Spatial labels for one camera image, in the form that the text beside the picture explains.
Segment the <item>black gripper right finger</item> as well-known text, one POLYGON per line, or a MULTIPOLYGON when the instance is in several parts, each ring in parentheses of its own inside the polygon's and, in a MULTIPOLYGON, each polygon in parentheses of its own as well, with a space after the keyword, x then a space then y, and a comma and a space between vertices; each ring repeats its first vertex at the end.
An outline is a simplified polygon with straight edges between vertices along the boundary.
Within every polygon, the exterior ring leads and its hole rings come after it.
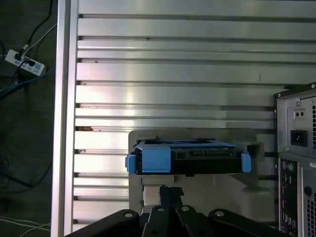
POLYGON ((162 205, 175 211, 189 237, 288 237, 289 234, 225 209, 214 209, 208 215, 184 205, 180 187, 162 188, 162 205))

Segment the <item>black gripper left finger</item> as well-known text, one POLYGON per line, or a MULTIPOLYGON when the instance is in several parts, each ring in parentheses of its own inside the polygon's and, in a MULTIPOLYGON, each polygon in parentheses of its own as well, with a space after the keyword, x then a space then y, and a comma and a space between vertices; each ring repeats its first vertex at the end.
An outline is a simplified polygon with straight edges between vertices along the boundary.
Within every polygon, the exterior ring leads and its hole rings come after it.
POLYGON ((172 221, 173 187, 160 187, 159 205, 141 214, 123 209, 68 234, 69 237, 166 237, 172 221))

